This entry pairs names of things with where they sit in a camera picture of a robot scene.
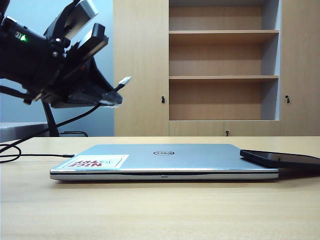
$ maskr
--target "wall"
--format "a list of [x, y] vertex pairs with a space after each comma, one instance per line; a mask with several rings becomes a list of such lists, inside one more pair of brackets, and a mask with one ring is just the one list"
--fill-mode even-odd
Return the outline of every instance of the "wall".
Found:
[[[109, 43], [95, 55], [98, 69], [104, 77], [113, 85], [113, 1], [92, 0], [99, 14], [88, 23], [72, 40], [71, 44], [81, 38], [93, 27], [94, 23], [100, 23], [106, 27], [105, 34], [109, 37]], [[11, 0], [5, 13], [16, 19], [38, 34], [43, 34], [47, 26], [69, 4], [71, 0]], [[25, 90], [20, 84], [7, 79], [0, 80], [1, 85], [15, 88], [21, 92]], [[63, 122], [89, 110], [90, 107], [77, 107], [65, 109], [52, 109], [56, 123]], [[13, 96], [0, 94], [0, 121], [1, 122], [45, 122], [46, 116], [41, 102], [33, 102], [30, 106], [23, 100]], [[59, 128], [63, 131], [85, 131], [89, 136], [113, 136], [114, 135], [114, 110], [101, 107], [85, 118]]]

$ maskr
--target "black smartphone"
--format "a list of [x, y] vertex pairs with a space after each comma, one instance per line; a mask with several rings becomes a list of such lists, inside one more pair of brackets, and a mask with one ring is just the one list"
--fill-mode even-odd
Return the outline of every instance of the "black smartphone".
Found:
[[247, 161], [276, 169], [320, 170], [320, 158], [308, 155], [245, 150], [240, 155]]

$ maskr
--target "wooden desk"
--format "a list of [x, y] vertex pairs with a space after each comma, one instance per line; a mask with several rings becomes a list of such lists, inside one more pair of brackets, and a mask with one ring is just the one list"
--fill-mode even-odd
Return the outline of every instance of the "wooden desk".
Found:
[[[73, 154], [95, 144], [212, 143], [320, 157], [320, 137], [38, 137], [23, 153]], [[49, 178], [65, 158], [1, 165], [4, 240], [320, 239], [320, 175], [268, 181], [73, 182]]]

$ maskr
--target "bookshelf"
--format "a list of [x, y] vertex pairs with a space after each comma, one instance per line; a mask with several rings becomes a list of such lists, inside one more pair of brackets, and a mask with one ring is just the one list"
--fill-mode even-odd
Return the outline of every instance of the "bookshelf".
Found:
[[170, 121], [279, 120], [278, 4], [169, 1]]

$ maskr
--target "silver laptop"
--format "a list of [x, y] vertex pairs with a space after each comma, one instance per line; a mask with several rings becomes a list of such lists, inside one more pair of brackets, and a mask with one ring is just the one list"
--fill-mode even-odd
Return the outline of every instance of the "silver laptop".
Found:
[[260, 180], [279, 176], [231, 144], [95, 145], [50, 170], [63, 181]]

